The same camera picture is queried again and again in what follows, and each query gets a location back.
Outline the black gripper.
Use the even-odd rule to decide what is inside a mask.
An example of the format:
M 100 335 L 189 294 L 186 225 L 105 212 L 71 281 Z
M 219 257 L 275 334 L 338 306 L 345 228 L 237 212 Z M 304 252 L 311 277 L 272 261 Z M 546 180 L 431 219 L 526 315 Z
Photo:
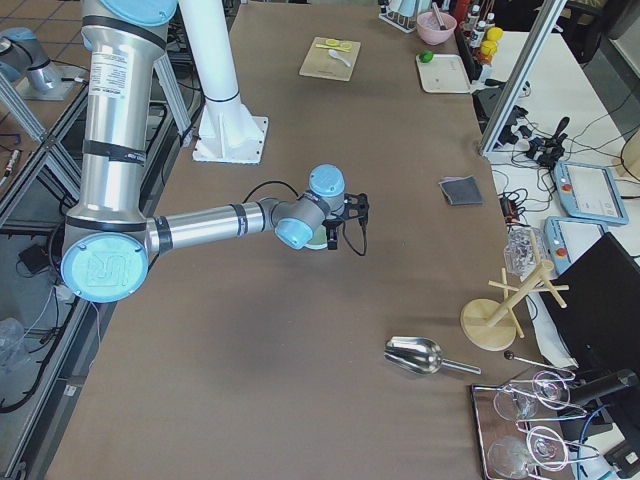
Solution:
M 338 248 L 338 228 L 341 224 L 351 220 L 357 220 L 362 229 L 367 228 L 369 213 L 368 196 L 365 193 L 344 194 L 343 207 L 339 213 L 324 221 L 327 227 L 327 248 L 336 250 Z

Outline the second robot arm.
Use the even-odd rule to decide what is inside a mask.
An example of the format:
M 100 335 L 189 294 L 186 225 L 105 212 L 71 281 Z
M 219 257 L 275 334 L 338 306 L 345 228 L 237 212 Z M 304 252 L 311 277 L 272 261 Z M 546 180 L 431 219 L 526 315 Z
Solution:
M 18 93 L 28 100 L 62 101 L 72 89 L 36 35 L 26 27 L 1 32 L 1 75 L 11 83 L 18 81 Z

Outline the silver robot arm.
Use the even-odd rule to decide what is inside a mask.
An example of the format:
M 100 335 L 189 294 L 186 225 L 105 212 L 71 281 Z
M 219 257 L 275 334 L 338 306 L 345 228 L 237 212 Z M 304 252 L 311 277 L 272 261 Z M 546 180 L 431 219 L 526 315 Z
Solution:
M 175 248 L 271 231 L 293 249 L 324 231 L 330 249 L 350 220 L 368 221 L 368 200 L 345 190 L 342 172 L 314 168 L 291 202 L 276 198 L 145 217 L 139 207 L 154 67 L 169 20 L 186 27 L 205 99 L 198 161 L 256 164 L 268 121 L 242 103 L 223 6 L 218 1 L 86 1 L 82 35 L 91 52 L 83 171 L 66 216 L 61 275 L 78 297 L 110 303 L 144 282 L 152 256 Z

